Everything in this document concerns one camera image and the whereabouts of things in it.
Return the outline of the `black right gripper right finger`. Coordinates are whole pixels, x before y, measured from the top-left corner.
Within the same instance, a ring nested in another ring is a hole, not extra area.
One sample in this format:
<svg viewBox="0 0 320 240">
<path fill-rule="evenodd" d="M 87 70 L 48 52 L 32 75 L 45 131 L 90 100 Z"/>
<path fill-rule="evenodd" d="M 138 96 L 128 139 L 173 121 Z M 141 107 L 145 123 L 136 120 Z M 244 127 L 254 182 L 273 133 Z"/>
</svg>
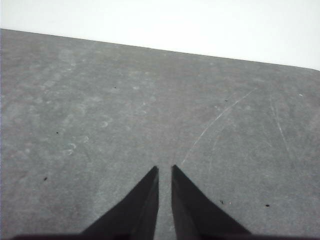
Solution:
<svg viewBox="0 0 320 240">
<path fill-rule="evenodd" d="M 249 230 L 210 201 L 177 165 L 171 168 L 171 208 L 178 237 L 250 235 Z"/>
</svg>

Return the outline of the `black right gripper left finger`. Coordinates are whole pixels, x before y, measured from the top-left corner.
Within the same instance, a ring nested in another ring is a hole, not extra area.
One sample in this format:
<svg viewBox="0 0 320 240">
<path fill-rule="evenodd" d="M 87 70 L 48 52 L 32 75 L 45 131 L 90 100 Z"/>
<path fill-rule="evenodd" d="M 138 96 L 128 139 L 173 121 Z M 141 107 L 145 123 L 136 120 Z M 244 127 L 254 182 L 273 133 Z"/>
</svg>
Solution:
<svg viewBox="0 0 320 240">
<path fill-rule="evenodd" d="M 86 237 L 153 237 L 159 210 L 159 169 L 152 167 L 134 188 L 82 234 Z"/>
</svg>

